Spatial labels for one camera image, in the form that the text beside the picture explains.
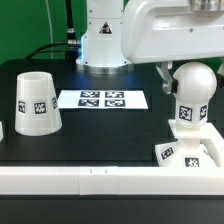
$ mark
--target black cable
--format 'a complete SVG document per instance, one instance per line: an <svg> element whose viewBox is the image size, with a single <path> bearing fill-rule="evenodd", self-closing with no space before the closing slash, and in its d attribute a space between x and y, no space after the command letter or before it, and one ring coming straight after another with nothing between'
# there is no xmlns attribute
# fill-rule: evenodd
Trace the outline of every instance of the black cable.
<svg viewBox="0 0 224 224"><path fill-rule="evenodd" d="M64 51L35 51L35 52L33 52L32 54L29 54L27 57L26 57L26 59L28 59L28 60L30 60L30 59L32 59L32 57L34 56L34 55L36 55L36 54L44 54L44 53L57 53L57 52L63 52L63 53L65 53L66 51L64 50Z"/></svg>
<svg viewBox="0 0 224 224"><path fill-rule="evenodd" d="M61 45L67 45L67 42L56 42L56 43L47 44L47 45L44 45L42 47L39 47L35 51L33 51L31 54L26 56L25 59L30 60L35 55L36 52L40 52L44 49L47 49L47 48L50 48L50 47L55 47L55 46L61 46Z"/></svg>
<svg viewBox="0 0 224 224"><path fill-rule="evenodd" d="M65 0L66 16L67 16L67 38L68 40L76 40L76 34L73 26L72 3L71 0Z"/></svg>

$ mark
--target upside-down cup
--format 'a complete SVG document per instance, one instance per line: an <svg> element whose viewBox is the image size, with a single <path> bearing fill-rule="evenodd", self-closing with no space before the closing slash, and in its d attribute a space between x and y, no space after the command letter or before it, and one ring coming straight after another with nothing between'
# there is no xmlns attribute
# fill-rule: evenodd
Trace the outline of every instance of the upside-down cup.
<svg viewBox="0 0 224 224"><path fill-rule="evenodd" d="M22 135L41 136L61 127L51 74L26 72L18 75L15 130Z"/></svg>

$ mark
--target black tabletop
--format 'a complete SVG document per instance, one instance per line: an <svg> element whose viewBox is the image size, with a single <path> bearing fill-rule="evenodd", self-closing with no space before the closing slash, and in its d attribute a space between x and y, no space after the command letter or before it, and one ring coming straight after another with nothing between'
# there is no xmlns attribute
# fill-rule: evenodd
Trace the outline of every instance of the black tabletop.
<svg viewBox="0 0 224 224"><path fill-rule="evenodd" d="M64 109L63 127L57 133L30 137L15 132L16 78L21 72L46 71L61 90L142 90L148 109ZM161 78L153 64L116 75L78 72L63 60L14 60L0 68L0 120L7 128L1 144L1 161L68 162L95 165L157 165L154 146L167 142L168 119L174 115L174 97L161 90Z"/></svg>
<svg viewBox="0 0 224 224"><path fill-rule="evenodd" d="M61 90L142 90L148 109L60 110L63 127L39 137L15 131L16 78L46 71ZM210 101L209 121L224 136L224 90ZM158 166L156 144L174 141L168 119L175 98L162 92L154 64L94 75L64 60L12 60L0 66L2 166ZM1 223L223 223L224 201L213 196L1 196Z"/></svg>

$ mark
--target printed marker sheet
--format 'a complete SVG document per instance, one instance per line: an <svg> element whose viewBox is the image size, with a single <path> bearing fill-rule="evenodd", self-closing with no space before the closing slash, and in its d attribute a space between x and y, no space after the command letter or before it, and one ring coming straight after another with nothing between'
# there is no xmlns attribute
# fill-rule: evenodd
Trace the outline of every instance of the printed marker sheet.
<svg viewBox="0 0 224 224"><path fill-rule="evenodd" d="M148 109L143 91L62 90L60 109Z"/></svg>

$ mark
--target green wall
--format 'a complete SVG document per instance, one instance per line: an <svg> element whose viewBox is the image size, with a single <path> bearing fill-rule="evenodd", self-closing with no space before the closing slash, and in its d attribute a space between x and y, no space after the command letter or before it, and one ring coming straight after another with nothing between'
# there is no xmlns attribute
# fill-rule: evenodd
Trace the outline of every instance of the green wall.
<svg viewBox="0 0 224 224"><path fill-rule="evenodd" d="M74 25L80 37L86 30L86 1L72 0L72 4ZM66 41L64 0L49 0L49 6L54 42ZM24 58L36 48L50 43L45 0L1 0L0 16L0 64Z"/></svg>

